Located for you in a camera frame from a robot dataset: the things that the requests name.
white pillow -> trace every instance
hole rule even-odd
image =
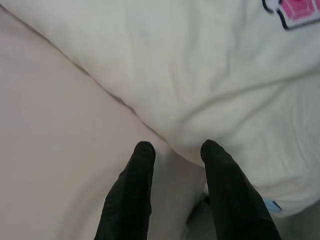
[[[0,3],[186,159],[213,139],[283,215],[320,198],[318,0]]]

bed sheet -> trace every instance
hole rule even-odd
[[[157,151],[149,239],[178,240],[204,170],[0,7],[0,239],[93,239],[142,140]]]
[[[298,2],[0,0],[185,159],[219,142],[282,216],[320,199],[320,8]]]

beige fabric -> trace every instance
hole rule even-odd
[[[0,239],[89,240],[138,141],[157,149],[149,239],[176,240],[203,188],[124,105],[0,8]]]

white fabric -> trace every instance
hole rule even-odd
[[[204,170],[0,7],[0,239],[93,240],[138,141],[156,149],[149,240],[181,240]]]
[[[293,214],[320,197],[320,24],[252,0],[0,0],[186,159],[218,141]]]

